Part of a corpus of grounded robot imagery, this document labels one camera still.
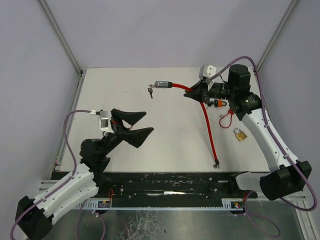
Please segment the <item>orange black padlock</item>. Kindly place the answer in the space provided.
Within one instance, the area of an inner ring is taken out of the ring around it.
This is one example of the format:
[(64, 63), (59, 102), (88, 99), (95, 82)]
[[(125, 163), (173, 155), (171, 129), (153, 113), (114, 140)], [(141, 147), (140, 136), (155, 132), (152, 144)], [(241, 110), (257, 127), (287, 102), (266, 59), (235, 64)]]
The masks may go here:
[(227, 102), (223, 101), (221, 99), (215, 99), (213, 101), (213, 105), (215, 108), (222, 108), (222, 107), (226, 107), (227, 106)]

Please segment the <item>red padlock with thin cable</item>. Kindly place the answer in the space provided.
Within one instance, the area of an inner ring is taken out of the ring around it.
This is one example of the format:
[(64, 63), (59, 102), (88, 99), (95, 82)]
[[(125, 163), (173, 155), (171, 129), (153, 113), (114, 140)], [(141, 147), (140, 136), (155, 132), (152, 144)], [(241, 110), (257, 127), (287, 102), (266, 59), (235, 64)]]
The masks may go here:
[(229, 109), (228, 112), (224, 115), (220, 115), (218, 121), (219, 126), (223, 129), (228, 129), (232, 125), (234, 112)]

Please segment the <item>cable lock keys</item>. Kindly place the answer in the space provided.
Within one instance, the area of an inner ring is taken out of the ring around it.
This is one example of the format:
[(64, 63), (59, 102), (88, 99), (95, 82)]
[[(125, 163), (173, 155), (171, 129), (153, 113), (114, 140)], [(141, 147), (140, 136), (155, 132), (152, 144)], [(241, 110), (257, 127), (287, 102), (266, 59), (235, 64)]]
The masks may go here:
[(150, 84), (147, 88), (148, 93), (150, 95), (150, 98), (153, 99), (153, 89), (155, 88), (155, 86), (153, 84)]

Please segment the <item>thick red cable lock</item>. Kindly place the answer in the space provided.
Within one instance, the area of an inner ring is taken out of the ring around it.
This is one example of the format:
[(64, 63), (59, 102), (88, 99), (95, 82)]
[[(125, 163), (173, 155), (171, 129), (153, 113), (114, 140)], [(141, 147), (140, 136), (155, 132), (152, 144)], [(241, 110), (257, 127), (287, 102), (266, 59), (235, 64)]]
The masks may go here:
[[(156, 88), (156, 89), (179, 88), (179, 89), (185, 90), (186, 93), (195, 93), (196, 92), (195, 90), (191, 89), (190, 87), (187, 87), (185, 85), (178, 84), (178, 83), (169, 82), (169, 81), (155, 81), (154, 84), (149, 84), (148, 86), (150, 89), (153, 89), (153, 88)], [(208, 113), (207, 113), (207, 110), (206, 110), (205, 105), (202, 100), (200, 100), (199, 104), (201, 106), (201, 109), (202, 109), (202, 112), (204, 115), (204, 119), (205, 119), (205, 123), (206, 123), (206, 127), (207, 127), (210, 147), (211, 147), (212, 155), (213, 155), (213, 162), (214, 162), (213, 168), (219, 169), (220, 162), (219, 162), (217, 152), (215, 149), (215, 145), (214, 145), (214, 141), (213, 141), (212, 130), (211, 130), (211, 125), (210, 125)]]

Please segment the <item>brass padlock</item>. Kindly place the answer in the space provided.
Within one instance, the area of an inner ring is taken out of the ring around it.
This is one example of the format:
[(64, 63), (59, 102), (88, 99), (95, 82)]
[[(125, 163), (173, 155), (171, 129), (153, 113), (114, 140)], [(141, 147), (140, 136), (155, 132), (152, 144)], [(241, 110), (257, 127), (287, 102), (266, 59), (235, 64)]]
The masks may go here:
[(234, 128), (233, 133), (239, 142), (242, 142), (248, 137), (240, 128)]

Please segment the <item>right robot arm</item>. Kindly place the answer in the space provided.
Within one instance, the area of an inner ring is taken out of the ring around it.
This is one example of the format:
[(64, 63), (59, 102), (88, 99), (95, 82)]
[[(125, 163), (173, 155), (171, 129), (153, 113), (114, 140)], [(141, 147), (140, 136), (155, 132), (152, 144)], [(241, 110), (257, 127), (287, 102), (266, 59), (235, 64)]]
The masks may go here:
[(309, 177), (312, 167), (287, 149), (267, 112), (262, 109), (260, 96), (251, 91), (248, 67), (242, 64), (230, 66), (228, 79), (222, 82), (211, 79), (216, 72), (212, 65), (202, 66), (199, 81), (185, 93), (185, 97), (206, 104), (211, 99), (227, 100), (238, 120), (253, 135), (270, 171), (268, 174), (239, 173), (235, 176), (237, 187), (261, 192), (272, 201), (302, 191), (306, 184), (304, 179)]

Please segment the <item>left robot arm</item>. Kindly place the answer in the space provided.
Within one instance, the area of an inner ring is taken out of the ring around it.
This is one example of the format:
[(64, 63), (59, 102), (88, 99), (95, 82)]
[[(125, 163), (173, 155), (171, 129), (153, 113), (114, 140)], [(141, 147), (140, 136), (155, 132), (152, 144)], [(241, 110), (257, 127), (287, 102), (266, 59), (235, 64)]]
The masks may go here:
[(112, 109), (107, 111), (83, 110), (83, 113), (98, 117), (101, 139), (85, 139), (80, 145), (80, 162), (73, 160), (74, 167), (52, 187), (33, 198), (24, 196), (17, 205), (15, 222), (10, 230), (10, 239), (19, 227), (30, 240), (42, 240), (53, 225), (71, 209), (94, 197), (105, 188), (107, 178), (104, 170), (111, 159), (108, 154), (121, 142), (139, 148), (154, 130), (146, 127), (132, 130), (147, 113), (126, 112)]

